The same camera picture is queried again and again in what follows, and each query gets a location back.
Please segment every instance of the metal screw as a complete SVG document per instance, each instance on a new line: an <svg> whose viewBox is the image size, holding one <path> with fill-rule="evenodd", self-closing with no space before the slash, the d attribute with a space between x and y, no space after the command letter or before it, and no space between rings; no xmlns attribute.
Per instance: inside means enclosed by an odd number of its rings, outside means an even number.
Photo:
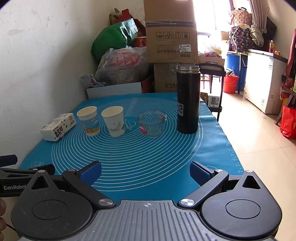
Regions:
<svg viewBox="0 0 296 241"><path fill-rule="evenodd" d="M109 198L103 198L99 201L99 204L101 206L110 206L114 203L114 201L112 199Z"/></svg>
<svg viewBox="0 0 296 241"><path fill-rule="evenodd" d="M195 204L195 201L192 200L192 199L188 199L188 198L184 198L180 201L181 205L183 206L187 206L187 207L190 207L190 206L193 206Z"/></svg>

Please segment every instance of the white chest freezer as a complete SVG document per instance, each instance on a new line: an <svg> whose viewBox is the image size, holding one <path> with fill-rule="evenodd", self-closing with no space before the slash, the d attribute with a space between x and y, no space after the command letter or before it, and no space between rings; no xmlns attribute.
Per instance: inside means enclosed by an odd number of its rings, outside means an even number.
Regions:
<svg viewBox="0 0 296 241"><path fill-rule="evenodd" d="M279 114L281 76L288 60L273 53L249 50L244 97L265 114Z"/></svg>

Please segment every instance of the paper cup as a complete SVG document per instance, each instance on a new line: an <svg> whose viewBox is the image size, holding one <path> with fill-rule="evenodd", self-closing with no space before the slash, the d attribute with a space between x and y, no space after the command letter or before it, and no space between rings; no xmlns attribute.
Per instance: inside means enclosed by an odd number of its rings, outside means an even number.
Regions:
<svg viewBox="0 0 296 241"><path fill-rule="evenodd" d="M93 137L100 133L100 125L95 106L85 107L77 112L79 120L87 136Z"/></svg>
<svg viewBox="0 0 296 241"><path fill-rule="evenodd" d="M125 133L122 106L112 106L103 110L102 117L111 136L119 137Z"/></svg>

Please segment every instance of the wall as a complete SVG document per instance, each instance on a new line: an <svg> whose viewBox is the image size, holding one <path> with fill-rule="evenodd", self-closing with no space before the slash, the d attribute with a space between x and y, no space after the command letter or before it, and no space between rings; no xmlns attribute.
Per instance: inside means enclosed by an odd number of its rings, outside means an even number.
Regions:
<svg viewBox="0 0 296 241"><path fill-rule="evenodd" d="M79 77L96 71L91 45L109 12L105 0L13 0L0 10L0 155L20 164L39 130L86 98Z"/></svg>
<svg viewBox="0 0 296 241"><path fill-rule="evenodd" d="M112 0L111 11L114 12L114 8L119 11L124 9L129 9L130 14L139 19L142 24L145 23L145 13L144 13L144 1L143 0Z"/></svg>
<svg viewBox="0 0 296 241"><path fill-rule="evenodd" d="M296 11L284 0L266 0L270 7L267 16L277 26L275 49L289 58L292 35L296 28Z"/></svg>
<svg viewBox="0 0 296 241"><path fill-rule="evenodd" d="M238 10L241 7L244 7L247 9L249 13L252 12L249 0L233 0L233 6L236 10Z"/></svg>

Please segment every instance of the red gift bag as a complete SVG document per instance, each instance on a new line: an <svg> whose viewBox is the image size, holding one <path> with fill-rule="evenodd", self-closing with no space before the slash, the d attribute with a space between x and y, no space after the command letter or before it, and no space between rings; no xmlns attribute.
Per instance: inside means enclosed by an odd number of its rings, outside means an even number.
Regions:
<svg viewBox="0 0 296 241"><path fill-rule="evenodd" d="M296 109L283 107L280 131L284 137L296 139Z"/></svg>

